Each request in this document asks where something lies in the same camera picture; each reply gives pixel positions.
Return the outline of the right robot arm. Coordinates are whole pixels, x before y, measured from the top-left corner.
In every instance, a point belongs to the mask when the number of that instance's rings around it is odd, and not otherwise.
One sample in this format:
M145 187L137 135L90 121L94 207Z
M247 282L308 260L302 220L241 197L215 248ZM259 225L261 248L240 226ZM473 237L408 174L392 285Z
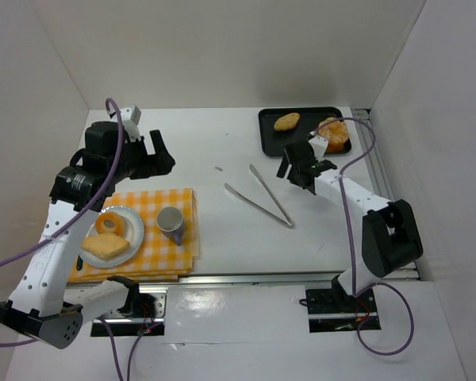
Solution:
M344 210L351 267L334 278L332 287L357 297L418 260L423 246L410 204L390 201L344 176L323 158L325 145L325 139L316 137L285 145L277 176Z

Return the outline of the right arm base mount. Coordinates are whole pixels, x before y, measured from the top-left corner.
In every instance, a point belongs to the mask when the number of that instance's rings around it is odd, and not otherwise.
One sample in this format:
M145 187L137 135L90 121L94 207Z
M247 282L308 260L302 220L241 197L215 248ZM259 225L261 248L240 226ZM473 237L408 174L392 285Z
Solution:
M363 322L363 330L381 329L373 291L339 298L330 289L307 289L298 303L306 308L311 333L356 331Z

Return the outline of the stainless steel tongs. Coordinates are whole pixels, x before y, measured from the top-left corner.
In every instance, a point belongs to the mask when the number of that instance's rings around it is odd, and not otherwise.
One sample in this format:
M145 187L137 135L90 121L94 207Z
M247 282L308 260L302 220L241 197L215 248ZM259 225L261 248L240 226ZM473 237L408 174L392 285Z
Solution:
M280 213L277 215L274 213L272 210L269 210L263 205L260 205L259 203L255 202L253 199L250 199L243 193L239 192L235 187L233 187L229 183L224 183L224 189L227 193L229 193L231 196L234 198L240 200L241 202L245 203L246 205L250 206L254 210L257 210L261 214L265 215L266 217L270 218L271 220L277 222L281 226L287 228L287 229L294 229L296 227L295 222L293 218L288 214L287 210L284 208L282 203L278 200L278 198L275 196L274 192L272 189L269 187L265 179L262 177L262 175L259 173L258 169L254 164L249 164L249 171L252 174L252 176L255 178L256 182L261 186L261 188L264 190L264 192L267 194L268 198L271 200L271 202L275 205L277 208L278 212Z

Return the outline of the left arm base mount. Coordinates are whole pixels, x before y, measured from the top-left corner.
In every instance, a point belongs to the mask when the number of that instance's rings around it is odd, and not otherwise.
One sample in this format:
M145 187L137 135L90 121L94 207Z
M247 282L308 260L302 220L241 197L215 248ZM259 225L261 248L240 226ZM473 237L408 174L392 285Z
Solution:
M142 300L130 315L111 310L103 316L115 337L160 337L165 332L167 292L141 295Z

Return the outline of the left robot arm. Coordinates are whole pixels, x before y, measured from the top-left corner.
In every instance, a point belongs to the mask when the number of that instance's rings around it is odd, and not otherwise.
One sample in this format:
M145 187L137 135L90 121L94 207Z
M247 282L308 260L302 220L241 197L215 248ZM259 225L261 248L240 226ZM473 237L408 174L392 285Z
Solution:
M72 299L64 293L82 243L105 200L123 179L167 175L175 165L159 130L150 131L154 152L144 137L134 137L115 121L93 123L85 146L56 176L41 241L33 248L16 289L0 302L0 324L45 344L69 346L84 324L111 310L125 316L140 311L148 297L136 281L112 275Z

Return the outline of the glazed ring donut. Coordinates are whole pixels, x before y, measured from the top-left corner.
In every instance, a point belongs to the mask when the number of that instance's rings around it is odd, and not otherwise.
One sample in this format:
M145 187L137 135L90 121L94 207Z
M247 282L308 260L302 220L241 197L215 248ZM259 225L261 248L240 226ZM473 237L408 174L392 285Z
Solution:
M112 233L121 237L127 231L125 219L113 211L100 214L94 223L94 228L98 234Z

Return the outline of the wedge-shaped bread slice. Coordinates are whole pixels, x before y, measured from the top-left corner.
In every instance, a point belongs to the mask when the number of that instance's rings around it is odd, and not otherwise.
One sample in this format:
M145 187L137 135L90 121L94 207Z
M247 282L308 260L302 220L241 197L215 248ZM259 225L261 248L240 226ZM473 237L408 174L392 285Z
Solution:
M115 233L102 233L86 237L82 250L101 260L111 260L129 249L130 243Z

